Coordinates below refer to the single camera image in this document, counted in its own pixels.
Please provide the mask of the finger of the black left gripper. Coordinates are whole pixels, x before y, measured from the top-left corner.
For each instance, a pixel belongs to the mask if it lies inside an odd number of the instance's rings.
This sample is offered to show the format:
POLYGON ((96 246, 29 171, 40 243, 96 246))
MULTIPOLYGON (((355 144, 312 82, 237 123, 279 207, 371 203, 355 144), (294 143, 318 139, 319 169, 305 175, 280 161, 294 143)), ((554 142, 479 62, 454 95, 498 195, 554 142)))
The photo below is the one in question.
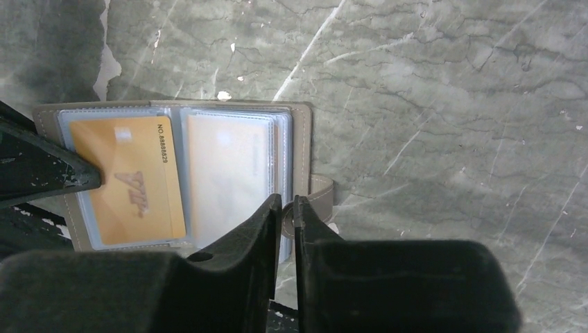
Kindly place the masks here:
POLYGON ((1 102, 1 208, 96 189, 101 172, 38 135, 34 123, 1 102))

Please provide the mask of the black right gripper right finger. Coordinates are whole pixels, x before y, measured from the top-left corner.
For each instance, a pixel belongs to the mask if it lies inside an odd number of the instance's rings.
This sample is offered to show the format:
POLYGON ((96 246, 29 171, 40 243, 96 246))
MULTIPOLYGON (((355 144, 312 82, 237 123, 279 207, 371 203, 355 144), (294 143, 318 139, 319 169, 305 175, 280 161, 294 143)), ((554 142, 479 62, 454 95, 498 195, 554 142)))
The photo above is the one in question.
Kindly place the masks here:
POLYGON ((349 241, 293 201, 301 332, 518 332, 500 264, 467 240, 349 241))

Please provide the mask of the gold VIP credit card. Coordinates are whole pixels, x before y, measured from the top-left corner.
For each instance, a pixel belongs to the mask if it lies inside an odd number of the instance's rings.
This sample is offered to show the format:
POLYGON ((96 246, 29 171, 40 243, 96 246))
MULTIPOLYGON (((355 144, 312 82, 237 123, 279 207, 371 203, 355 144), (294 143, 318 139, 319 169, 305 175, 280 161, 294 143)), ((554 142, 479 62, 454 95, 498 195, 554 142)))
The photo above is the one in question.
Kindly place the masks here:
POLYGON ((99 188, 78 195, 91 248, 161 244, 187 235, 168 117, 65 123, 67 146, 102 177, 99 188))

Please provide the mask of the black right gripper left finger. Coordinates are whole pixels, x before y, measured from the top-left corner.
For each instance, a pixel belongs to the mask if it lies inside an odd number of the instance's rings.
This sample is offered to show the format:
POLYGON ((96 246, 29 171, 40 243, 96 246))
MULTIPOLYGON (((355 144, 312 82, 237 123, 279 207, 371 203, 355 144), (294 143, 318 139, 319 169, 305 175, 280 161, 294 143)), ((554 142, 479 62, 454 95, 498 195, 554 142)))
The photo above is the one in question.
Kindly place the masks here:
POLYGON ((282 200, 202 250, 34 250, 1 264, 2 332, 265 332, 282 200))

